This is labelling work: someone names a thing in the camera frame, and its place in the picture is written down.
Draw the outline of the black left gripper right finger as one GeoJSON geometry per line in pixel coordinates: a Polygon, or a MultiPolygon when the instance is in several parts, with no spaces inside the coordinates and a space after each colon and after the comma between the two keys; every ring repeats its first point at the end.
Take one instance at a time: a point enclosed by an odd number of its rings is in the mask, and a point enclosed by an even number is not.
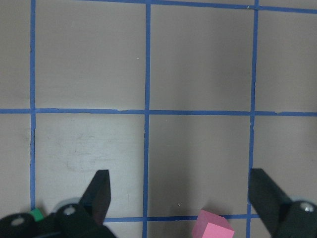
{"type": "Polygon", "coordinates": [[[248,198],[272,238],[317,236],[317,206],[292,200],[263,169],[251,169],[248,198]]]}

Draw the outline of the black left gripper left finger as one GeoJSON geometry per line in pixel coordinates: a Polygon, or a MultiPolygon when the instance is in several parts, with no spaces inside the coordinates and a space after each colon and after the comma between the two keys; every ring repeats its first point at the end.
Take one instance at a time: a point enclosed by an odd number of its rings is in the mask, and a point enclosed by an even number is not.
{"type": "Polygon", "coordinates": [[[104,225],[111,202],[108,170],[98,170],[77,203],[68,203],[36,221],[31,213],[1,218],[2,238],[114,238],[104,225]]]}

